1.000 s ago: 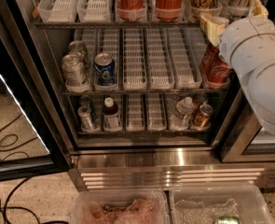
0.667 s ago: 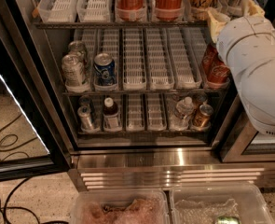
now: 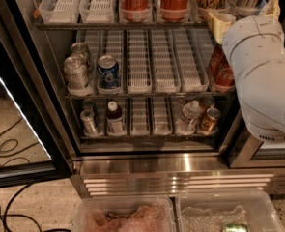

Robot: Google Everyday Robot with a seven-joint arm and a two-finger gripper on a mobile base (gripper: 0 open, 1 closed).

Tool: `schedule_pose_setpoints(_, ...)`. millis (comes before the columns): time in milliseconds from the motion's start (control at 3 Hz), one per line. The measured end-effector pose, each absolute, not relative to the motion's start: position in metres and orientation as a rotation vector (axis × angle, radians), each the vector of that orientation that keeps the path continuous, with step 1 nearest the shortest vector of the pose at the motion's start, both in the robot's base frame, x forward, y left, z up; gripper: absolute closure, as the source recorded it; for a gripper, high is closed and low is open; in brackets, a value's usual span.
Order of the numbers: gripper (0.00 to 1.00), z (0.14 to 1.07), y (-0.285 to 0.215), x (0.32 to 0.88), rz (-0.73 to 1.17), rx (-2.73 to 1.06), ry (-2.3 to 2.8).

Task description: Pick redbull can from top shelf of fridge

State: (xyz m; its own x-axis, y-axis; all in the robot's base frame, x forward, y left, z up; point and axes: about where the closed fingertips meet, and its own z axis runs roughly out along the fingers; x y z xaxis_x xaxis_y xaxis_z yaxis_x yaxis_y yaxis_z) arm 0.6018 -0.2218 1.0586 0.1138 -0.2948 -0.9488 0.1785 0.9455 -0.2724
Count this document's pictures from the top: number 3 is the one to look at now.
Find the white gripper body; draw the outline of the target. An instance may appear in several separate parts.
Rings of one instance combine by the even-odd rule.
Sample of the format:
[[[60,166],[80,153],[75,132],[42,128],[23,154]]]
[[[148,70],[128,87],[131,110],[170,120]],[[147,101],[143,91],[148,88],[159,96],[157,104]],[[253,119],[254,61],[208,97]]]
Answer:
[[[269,60],[285,61],[284,32],[274,18],[254,15],[238,20],[226,32],[222,47],[233,69]]]

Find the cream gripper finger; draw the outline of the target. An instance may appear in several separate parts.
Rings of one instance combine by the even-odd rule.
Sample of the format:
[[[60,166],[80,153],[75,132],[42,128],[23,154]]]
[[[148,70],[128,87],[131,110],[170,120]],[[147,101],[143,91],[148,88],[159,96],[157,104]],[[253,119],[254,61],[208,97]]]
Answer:
[[[272,17],[274,19],[279,19],[280,17],[279,0],[269,0],[267,4],[261,9],[259,15]]]
[[[227,30],[236,22],[236,18],[231,14],[218,13],[216,11],[208,12],[208,25],[211,29],[214,39],[222,44]]]

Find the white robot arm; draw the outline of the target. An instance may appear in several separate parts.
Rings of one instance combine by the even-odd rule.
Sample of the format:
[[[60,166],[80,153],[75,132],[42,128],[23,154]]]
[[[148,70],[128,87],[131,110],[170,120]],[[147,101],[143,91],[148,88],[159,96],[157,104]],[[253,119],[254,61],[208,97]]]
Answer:
[[[285,47],[278,0],[241,19],[214,10],[207,17],[233,70],[247,129],[262,141],[284,141]]]

